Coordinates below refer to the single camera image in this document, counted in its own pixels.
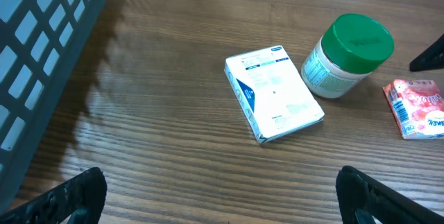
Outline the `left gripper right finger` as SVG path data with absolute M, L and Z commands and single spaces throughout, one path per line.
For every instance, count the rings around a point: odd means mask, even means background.
M 336 194 L 343 224 L 442 223 L 443 217 L 392 190 L 352 166 L 336 177 Z

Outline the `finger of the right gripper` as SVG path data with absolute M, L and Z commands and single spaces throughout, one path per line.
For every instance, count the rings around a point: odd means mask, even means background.
M 410 62 L 409 71 L 442 69 L 444 67 L 443 51 L 444 35 L 441 35 L 429 48 Z

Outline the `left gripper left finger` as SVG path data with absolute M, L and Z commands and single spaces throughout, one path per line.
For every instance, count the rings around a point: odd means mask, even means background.
M 97 224 L 105 206 L 102 170 L 90 168 L 33 200 L 1 215 L 1 224 Z

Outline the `green lid white jar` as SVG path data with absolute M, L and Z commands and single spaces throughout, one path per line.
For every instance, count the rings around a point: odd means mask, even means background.
M 301 67 L 306 86 L 323 98 L 339 98 L 373 73 L 395 50 L 389 31 L 368 16 L 339 16 Z

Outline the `white blue cardboard box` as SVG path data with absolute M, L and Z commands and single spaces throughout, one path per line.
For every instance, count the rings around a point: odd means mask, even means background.
M 231 56 L 224 72 L 259 144 L 325 116 L 281 45 Z

